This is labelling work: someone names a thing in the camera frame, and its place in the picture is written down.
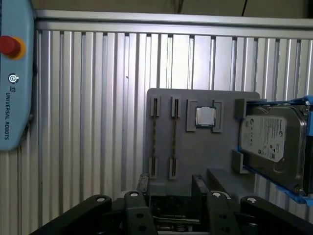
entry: cable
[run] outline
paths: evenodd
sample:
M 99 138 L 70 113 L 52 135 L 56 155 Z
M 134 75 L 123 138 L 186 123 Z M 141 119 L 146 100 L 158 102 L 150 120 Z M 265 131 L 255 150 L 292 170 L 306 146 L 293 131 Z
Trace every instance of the cable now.
M 245 11 L 246 11 L 246 4 L 248 3 L 248 0 L 245 0 L 245 4 L 244 4 L 244 8 L 243 8 L 243 12 L 241 13 L 241 16 L 244 16 Z
M 183 5 L 184 5 L 184 0 L 179 0 L 177 14 L 181 13 Z

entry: hard drive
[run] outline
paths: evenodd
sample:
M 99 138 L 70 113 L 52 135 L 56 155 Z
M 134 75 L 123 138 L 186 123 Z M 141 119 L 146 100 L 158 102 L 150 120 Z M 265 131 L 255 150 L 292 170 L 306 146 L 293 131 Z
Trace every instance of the hard drive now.
M 244 166 L 301 196 L 313 192 L 310 105 L 251 103 L 241 123 Z

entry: corrugated metal wall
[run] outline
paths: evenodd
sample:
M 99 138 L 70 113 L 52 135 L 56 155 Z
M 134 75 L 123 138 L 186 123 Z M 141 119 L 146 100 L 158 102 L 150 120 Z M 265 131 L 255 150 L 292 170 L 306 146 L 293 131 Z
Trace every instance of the corrugated metal wall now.
M 0 154 L 1 235 L 29 234 L 93 194 L 116 197 L 134 188 L 149 88 L 257 91 L 268 100 L 313 94 L 312 31 L 57 21 L 37 27 L 34 120 L 21 147 Z M 313 222 L 312 209 L 262 177 L 255 190 Z

